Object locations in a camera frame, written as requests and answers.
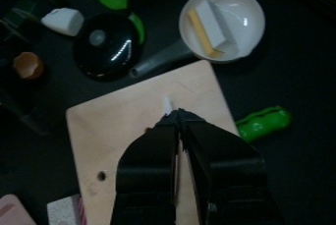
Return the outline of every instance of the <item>dark table surface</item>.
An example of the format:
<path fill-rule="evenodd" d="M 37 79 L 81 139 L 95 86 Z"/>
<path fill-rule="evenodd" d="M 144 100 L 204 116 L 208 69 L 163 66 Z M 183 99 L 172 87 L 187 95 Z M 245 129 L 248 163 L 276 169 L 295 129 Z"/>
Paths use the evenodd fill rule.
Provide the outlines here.
<path fill-rule="evenodd" d="M 47 0 L 33 1 L 43 12 L 51 11 Z M 187 1 L 132 0 L 147 32 L 141 59 L 179 39 L 177 20 Z M 267 18 L 257 48 L 239 62 L 212 67 L 235 120 L 275 105 L 293 114 L 288 129 L 253 143 L 265 158 L 269 188 L 287 224 L 336 224 L 335 21 L 312 1 L 257 1 Z M 97 0 L 69 2 L 85 18 L 107 12 Z M 25 83 L 23 97 L 47 118 L 49 134 L 39 136 L 13 114 L 0 111 L 0 196 L 17 195 L 39 224 L 47 224 L 45 205 L 80 193 L 65 110 L 140 82 L 127 76 L 108 83 L 89 80 L 75 66 L 72 43 L 73 38 L 45 28 L 32 45 L 47 71 L 39 81 Z"/>

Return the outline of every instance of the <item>pink object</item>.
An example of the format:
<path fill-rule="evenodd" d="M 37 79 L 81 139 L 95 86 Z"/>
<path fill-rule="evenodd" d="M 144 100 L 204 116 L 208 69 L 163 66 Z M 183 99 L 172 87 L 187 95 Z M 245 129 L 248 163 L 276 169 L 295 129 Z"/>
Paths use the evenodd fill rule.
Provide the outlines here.
<path fill-rule="evenodd" d="M 87 225 L 87 217 L 85 217 L 85 211 L 84 211 L 83 197 L 79 199 L 79 216 L 80 216 L 81 225 Z"/>
<path fill-rule="evenodd" d="M 0 225 L 37 225 L 15 195 L 0 198 Z"/>

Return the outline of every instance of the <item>black plastic piece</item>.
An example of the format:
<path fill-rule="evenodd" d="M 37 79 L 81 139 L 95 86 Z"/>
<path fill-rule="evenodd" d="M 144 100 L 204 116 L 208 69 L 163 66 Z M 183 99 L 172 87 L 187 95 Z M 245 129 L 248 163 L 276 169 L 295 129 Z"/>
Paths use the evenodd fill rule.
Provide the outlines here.
<path fill-rule="evenodd" d="M 111 224 L 175 224 L 177 129 L 151 129 L 127 148 L 119 163 Z"/>
<path fill-rule="evenodd" d="M 125 150 L 111 224 L 175 224 L 179 134 L 191 159 L 200 223 L 283 224 L 260 153 L 183 109 L 165 115 Z"/>

